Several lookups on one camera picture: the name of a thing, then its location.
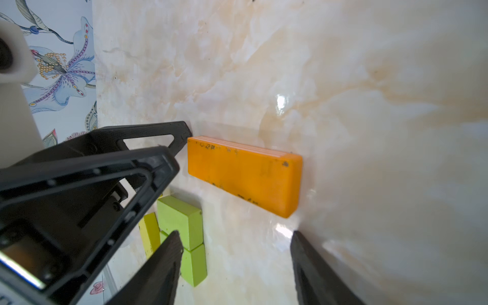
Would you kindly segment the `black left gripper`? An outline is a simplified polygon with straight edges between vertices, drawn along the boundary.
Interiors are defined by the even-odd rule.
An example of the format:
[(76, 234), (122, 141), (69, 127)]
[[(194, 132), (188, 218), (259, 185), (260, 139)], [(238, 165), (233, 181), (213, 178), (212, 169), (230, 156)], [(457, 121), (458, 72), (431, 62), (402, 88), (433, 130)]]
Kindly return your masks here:
[(1, 170), (1, 302), (76, 304), (179, 172), (164, 146)]

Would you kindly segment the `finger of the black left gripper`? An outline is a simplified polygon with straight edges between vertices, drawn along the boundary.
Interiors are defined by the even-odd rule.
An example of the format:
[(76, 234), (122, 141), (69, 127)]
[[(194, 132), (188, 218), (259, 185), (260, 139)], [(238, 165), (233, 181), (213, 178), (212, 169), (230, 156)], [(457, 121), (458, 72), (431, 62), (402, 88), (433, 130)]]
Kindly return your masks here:
[[(168, 146), (128, 149), (126, 140), (172, 136)], [(90, 132), (98, 155), (91, 170), (92, 182), (126, 179), (136, 191), (162, 191), (178, 174), (176, 155), (186, 145), (191, 131), (183, 121), (104, 127)]]

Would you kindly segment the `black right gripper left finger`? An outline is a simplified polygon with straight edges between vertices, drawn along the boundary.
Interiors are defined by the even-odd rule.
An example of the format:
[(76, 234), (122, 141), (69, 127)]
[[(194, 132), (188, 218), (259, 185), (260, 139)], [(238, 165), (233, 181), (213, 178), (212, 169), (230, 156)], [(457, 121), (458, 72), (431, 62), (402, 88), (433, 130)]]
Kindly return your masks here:
[(171, 232), (108, 305), (174, 304), (183, 250), (179, 232)]

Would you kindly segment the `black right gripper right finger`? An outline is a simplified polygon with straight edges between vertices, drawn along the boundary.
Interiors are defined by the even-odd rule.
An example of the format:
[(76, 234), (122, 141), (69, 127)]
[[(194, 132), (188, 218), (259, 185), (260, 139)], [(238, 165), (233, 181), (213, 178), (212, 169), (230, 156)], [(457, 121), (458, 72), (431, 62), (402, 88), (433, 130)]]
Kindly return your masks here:
[(364, 305), (299, 231), (292, 235), (291, 257), (299, 304)]

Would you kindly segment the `lime green block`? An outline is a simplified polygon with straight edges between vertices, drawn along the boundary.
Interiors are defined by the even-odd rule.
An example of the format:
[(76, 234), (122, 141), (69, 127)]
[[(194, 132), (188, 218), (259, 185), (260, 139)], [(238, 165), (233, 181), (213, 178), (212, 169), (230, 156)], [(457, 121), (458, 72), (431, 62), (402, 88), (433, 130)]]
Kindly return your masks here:
[(161, 231), (178, 231), (183, 247), (193, 250), (203, 243), (202, 210), (172, 196), (157, 200), (157, 218)]
[(181, 277), (192, 287), (198, 286), (207, 278), (207, 260), (203, 243), (203, 230), (190, 232), (190, 240), (196, 239), (191, 249), (184, 247), (180, 267)]

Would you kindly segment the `orange long block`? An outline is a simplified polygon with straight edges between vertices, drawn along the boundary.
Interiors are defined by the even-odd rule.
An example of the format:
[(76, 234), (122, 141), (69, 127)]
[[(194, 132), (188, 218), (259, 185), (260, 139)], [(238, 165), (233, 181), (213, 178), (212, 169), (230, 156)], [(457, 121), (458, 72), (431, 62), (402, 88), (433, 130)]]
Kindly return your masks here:
[(190, 175), (283, 218), (297, 210), (302, 168), (302, 156), (291, 152), (188, 138)]

